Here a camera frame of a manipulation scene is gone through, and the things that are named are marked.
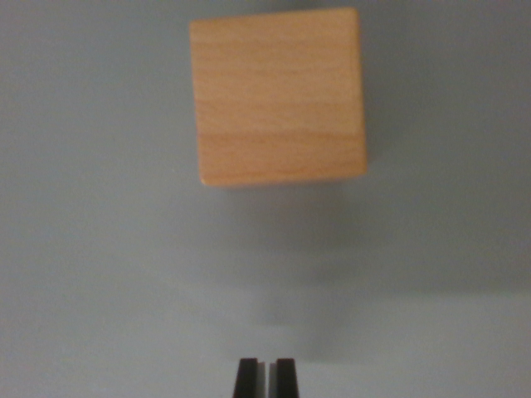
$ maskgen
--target gray background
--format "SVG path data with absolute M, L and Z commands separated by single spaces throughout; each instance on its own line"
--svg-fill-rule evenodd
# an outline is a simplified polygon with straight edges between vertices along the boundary
M 188 23 L 356 6 L 369 172 L 197 178 Z M 0 3 L 0 396 L 531 396 L 530 2 Z

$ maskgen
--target cube face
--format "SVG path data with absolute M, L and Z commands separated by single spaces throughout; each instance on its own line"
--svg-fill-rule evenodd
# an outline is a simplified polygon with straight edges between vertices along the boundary
M 352 8 L 192 22 L 202 181 L 355 177 L 367 168 Z

